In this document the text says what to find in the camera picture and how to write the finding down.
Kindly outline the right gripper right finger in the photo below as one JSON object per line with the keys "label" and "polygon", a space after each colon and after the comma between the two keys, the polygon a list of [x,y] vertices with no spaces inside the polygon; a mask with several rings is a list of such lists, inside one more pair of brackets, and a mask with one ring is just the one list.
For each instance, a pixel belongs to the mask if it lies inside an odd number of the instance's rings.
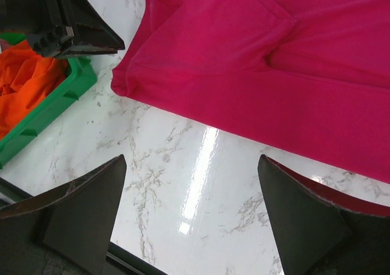
{"label": "right gripper right finger", "polygon": [[258,176],[285,274],[389,274],[389,207],[261,155]]}

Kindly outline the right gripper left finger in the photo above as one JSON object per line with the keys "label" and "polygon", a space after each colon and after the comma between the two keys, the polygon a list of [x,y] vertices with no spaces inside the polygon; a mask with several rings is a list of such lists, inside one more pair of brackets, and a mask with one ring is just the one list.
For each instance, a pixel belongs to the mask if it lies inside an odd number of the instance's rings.
{"label": "right gripper left finger", "polygon": [[101,274],[126,175],[119,155],[1,208],[1,274]]}

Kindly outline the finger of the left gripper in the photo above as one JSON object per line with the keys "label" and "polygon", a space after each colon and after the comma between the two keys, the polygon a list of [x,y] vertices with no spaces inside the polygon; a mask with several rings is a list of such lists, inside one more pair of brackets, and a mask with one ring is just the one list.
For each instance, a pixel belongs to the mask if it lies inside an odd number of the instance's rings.
{"label": "finger of the left gripper", "polygon": [[100,17],[88,0],[60,0],[65,38],[62,59],[116,54],[125,49],[121,37]]}

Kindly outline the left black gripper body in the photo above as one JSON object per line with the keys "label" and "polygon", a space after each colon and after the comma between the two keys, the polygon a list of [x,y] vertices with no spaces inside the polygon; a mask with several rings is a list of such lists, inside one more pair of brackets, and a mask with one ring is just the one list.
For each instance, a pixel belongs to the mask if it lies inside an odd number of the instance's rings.
{"label": "left black gripper body", "polygon": [[42,57],[73,56],[75,27],[69,0],[1,0],[1,32],[24,34]]}

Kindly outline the magenta t-shirt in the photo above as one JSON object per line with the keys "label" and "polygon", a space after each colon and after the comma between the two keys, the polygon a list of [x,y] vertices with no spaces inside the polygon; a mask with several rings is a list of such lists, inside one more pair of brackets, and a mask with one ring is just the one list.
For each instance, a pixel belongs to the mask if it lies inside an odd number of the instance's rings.
{"label": "magenta t-shirt", "polygon": [[389,182],[389,0],[146,0],[111,88]]}

